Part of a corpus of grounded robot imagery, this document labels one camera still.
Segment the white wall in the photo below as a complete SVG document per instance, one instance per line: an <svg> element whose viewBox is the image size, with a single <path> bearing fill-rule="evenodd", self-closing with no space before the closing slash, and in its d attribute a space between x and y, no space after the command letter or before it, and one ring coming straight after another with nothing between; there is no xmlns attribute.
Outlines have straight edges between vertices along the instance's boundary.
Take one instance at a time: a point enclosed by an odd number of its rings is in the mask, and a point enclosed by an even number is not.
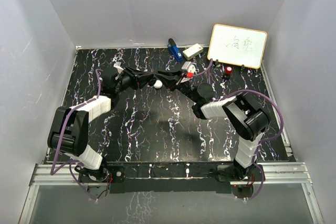
<svg viewBox="0 0 336 224"><path fill-rule="evenodd" d="M0 0L0 223L17 223L75 47L49 0Z"/></svg>
<svg viewBox="0 0 336 224"><path fill-rule="evenodd" d="M264 56L294 154L326 223L336 220L336 0L286 0Z"/></svg>
<svg viewBox="0 0 336 224"><path fill-rule="evenodd" d="M284 0L51 0L76 46L208 44L215 23L268 30Z"/></svg>

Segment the red cap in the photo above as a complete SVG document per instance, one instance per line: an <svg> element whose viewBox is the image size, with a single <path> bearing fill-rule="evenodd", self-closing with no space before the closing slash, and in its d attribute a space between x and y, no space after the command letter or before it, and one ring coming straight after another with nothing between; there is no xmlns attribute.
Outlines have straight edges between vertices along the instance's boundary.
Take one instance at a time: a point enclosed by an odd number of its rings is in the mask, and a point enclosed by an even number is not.
<svg viewBox="0 0 336 224"><path fill-rule="evenodd" d="M232 67L226 67L225 68L225 73L226 74L231 74L232 73Z"/></svg>

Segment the black and blue object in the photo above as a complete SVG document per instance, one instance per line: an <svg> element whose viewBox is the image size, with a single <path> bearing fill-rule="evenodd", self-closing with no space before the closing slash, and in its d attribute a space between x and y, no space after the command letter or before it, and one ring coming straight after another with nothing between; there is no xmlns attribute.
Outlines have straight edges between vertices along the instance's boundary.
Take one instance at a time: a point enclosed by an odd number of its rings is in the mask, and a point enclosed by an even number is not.
<svg viewBox="0 0 336 224"><path fill-rule="evenodd" d="M173 56L175 57L177 61L183 60L182 54L180 50L177 48L177 45L172 38L168 40L168 48L170 52L172 52Z"/></svg>

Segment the whiteboard frame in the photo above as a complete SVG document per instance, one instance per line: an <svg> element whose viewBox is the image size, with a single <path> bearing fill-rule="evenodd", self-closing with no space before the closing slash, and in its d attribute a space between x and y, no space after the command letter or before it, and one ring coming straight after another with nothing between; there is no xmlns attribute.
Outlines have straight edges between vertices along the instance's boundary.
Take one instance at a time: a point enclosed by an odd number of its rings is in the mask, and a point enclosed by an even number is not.
<svg viewBox="0 0 336 224"><path fill-rule="evenodd" d="M228 26L228 25L222 25L222 24L215 24L214 25L214 28L212 30L212 34L211 34L211 40L210 40L210 45L209 45L209 50L208 50L208 54L207 54L207 58L208 60L210 60L209 58L209 53L211 52L211 42L212 42L212 38L213 38L213 34L214 34L214 30L215 30L215 26L227 26L227 27L233 27L233 28L238 28L238 29L243 29L243 30L251 30L251 31L258 31L258 32L261 32L261 33L265 33L266 34L266 38L265 38L265 43L264 43L264 48L263 48L263 53L261 55L261 58L260 58L260 64L259 64L259 67L252 67L252 66L247 66L247 65L244 65L244 67L246 68L253 68L253 69L259 69L261 67L261 63L263 62L263 57L264 57L264 52L265 52L265 46L266 46L266 41L267 41L267 37L268 37L268 34L266 31L261 31L261 30L255 30L255 29L249 29L249 28L244 28L244 27L237 27L237 26ZM225 63L225 64L230 64L230 65L236 65L236 66L242 66L242 65L238 65L238 64L233 64L231 62L225 62L225 61L218 61L220 63Z"/></svg>

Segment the marble tabletop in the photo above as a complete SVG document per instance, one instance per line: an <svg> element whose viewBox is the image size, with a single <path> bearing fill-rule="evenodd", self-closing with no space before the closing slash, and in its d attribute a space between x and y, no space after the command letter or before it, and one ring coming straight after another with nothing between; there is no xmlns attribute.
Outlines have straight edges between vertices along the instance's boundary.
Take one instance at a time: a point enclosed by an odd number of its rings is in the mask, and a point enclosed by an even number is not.
<svg viewBox="0 0 336 224"><path fill-rule="evenodd" d="M192 61L202 71L208 65L207 48ZM121 62L142 71L179 70L184 63L177 62L167 48L84 49L77 51L76 60L66 91L64 106L73 106L94 96L97 92L95 69L112 68ZM210 74L216 97L239 89L257 90L268 95L260 69L233 67L229 80L222 80L225 66L214 68ZM206 82L207 73L193 82ZM271 123L264 138L278 131L271 105L257 97L271 115ZM238 135L228 119L200 120L195 117L193 102L178 90L167 91L144 87L127 89L120 94L116 108L103 114L89 126L89 144L106 157L108 162L211 162L232 161L238 148ZM50 150L45 163L52 162ZM64 162L69 158L58 158ZM259 160L287 161L281 137L263 143Z"/></svg>

